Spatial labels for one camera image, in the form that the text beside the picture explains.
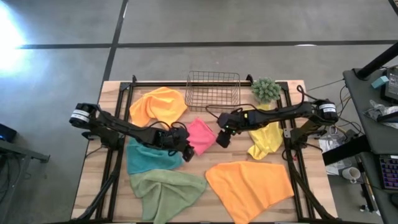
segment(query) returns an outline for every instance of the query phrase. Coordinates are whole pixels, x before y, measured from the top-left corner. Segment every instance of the green towel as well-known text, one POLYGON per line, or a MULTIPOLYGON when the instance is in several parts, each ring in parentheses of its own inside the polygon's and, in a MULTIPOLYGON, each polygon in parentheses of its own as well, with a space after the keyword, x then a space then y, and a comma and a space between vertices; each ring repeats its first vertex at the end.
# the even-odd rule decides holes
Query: green towel
POLYGON ((130 184, 136 197, 142 198, 142 219, 161 224, 193 205, 207 181, 183 172, 154 169, 130 175, 130 184))

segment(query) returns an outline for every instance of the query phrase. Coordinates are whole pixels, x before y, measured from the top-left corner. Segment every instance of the white motor label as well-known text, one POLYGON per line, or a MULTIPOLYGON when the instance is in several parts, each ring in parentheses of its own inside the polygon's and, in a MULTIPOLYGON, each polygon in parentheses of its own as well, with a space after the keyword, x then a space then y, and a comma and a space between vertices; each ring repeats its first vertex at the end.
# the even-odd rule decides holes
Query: white motor label
POLYGON ((90 116, 89 113, 87 113, 86 111, 82 111, 82 110, 74 110, 73 114, 80 114, 80 115, 83 115, 83 116, 86 116, 86 117, 90 116))
POLYGON ((331 104, 331 103, 319 106, 319 109, 324 109, 324 108, 334 108, 334 109, 336 109, 336 106, 334 104, 331 104))
POLYGON ((89 119, 88 119, 87 117, 82 116, 82 115, 80 115, 80 114, 72 114, 71 118, 77 118, 77 119, 86 121, 87 123, 88 123, 88 121, 89 121, 89 119))

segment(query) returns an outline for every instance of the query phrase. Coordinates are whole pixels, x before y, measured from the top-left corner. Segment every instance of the keyboard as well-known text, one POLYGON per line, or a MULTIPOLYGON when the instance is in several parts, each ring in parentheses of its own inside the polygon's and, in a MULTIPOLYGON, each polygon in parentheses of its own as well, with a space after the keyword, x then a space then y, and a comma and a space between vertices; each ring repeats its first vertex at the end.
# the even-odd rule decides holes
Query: keyboard
POLYGON ((381 156, 379 162, 382 186, 385 189, 398 190, 398 157, 381 156))

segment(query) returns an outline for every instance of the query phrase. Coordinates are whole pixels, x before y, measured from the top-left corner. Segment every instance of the pink towel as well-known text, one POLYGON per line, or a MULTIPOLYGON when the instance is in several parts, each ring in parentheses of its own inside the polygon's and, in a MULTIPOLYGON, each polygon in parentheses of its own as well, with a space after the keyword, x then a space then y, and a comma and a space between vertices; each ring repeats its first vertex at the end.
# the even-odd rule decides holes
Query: pink towel
POLYGON ((206 149, 208 149, 215 141, 216 135, 201 119, 196 118, 188 125, 189 137, 193 150, 200 156, 206 149))

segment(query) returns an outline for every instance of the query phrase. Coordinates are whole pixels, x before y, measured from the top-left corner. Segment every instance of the microfiber cloth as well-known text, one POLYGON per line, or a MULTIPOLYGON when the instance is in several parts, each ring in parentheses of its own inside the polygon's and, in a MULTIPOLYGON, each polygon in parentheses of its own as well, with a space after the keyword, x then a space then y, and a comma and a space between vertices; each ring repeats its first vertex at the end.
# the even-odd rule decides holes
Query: microfiber cloth
POLYGON ((260 162, 218 164, 206 172, 211 188, 237 224, 294 195, 285 167, 260 162))
POLYGON ((177 90, 160 87, 145 93, 130 106, 133 124, 143 127, 151 118, 166 122, 169 126, 187 109, 184 98, 177 90))
POLYGON ((130 175, 130 184, 142 198, 142 219, 155 224, 166 223, 193 205, 207 186, 202 177, 160 169, 130 175))
POLYGON ((151 149, 130 138, 127 145, 127 173, 136 174, 152 169, 174 169, 182 165, 181 152, 169 156, 167 150, 151 149))
POLYGON ((189 145, 193 146, 193 150, 199 156, 216 141, 216 135, 199 118, 192 121, 187 129, 189 132, 189 137, 187 138, 190 142, 189 145))
MULTIPOLYGON (((259 105, 258 109, 269 110, 269 105, 259 105)), ((279 122, 269 123, 264 128, 249 131, 254 145, 249 148, 248 153, 254 159, 262 159, 270 152, 276 152, 282 144, 283 131, 279 128, 279 122)))

